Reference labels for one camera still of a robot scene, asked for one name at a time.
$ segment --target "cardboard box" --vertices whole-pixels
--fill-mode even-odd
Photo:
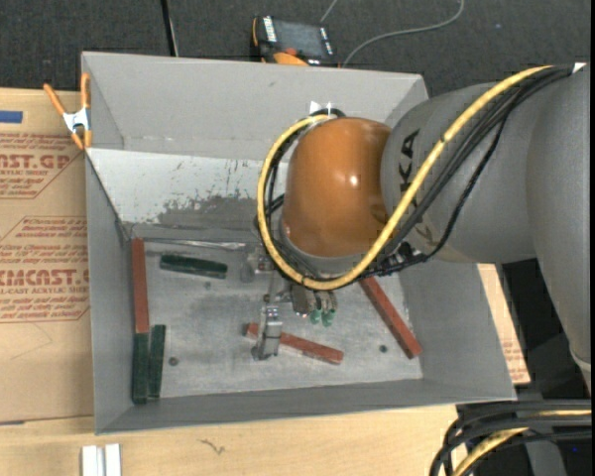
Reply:
[[[255,185],[273,140],[311,100],[394,125],[426,99],[420,76],[108,54],[84,54],[82,65],[93,97],[86,190],[97,431],[515,396],[476,265],[432,262],[382,281],[424,348],[413,362],[396,348],[380,356],[383,340],[394,347],[388,329],[358,287],[341,290],[335,330],[310,336],[344,350],[346,367],[323,370],[284,354],[252,361],[235,326],[257,320],[264,278],[209,281],[159,266],[183,244],[237,270],[231,250],[255,245]],[[166,361],[178,362],[164,368],[161,399],[141,406],[130,391],[133,237],[151,240],[150,315],[168,328]]]

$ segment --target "wooden table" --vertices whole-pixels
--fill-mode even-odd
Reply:
[[[19,107],[26,105],[32,93],[0,89],[0,107],[14,100]],[[40,93],[34,95],[31,107],[39,110],[43,99]],[[53,111],[51,104],[47,109]],[[496,305],[495,320],[504,326],[501,337],[511,339],[508,350],[515,350],[516,334],[498,277],[489,267],[482,267],[481,273],[487,277],[488,297]],[[524,378],[522,358],[510,366],[516,381]],[[126,476],[421,476],[427,474],[455,418],[455,407],[441,406],[105,436],[93,435],[91,416],[27,421],[0,425],[0,475],[77,475],[81,446],[119,442]]]

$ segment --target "orange handle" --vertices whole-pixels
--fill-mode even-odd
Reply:
[[[56,109],[56,111],[60,115],[63,115],[66,112],[66,110],[64,109],[63,104],[60,102],[60,98],[58,97],[58,95],[54,92],[54,90],[51,88],[49,84],[44,83],[43,89],[51,99],[51,103]]]
[[[90,109],[90,74],[81,75],[81,107]]]

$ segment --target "green connector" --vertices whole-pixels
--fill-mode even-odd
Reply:
[[[331,309],[322,315],[321,323],[324,325],[325,328],[327,328],[328,326],[330,326],[333,323],[334,318],[335,318],[335,310]]]
[[[308,318],[313,324],[318,324],[321,320],[321,307],[316,308],[313,312],[311,312]]]

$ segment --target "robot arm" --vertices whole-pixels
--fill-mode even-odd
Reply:
[[[265,245],[313,290],[430,257],[537,257],[590,389],[589,91],[588,66],[535,67],[430,99],[392,132],[357,118],[306,119],[261,174]],[[267,180],[294,141],[275,239],[271,213],[283,200],[272,205]]]

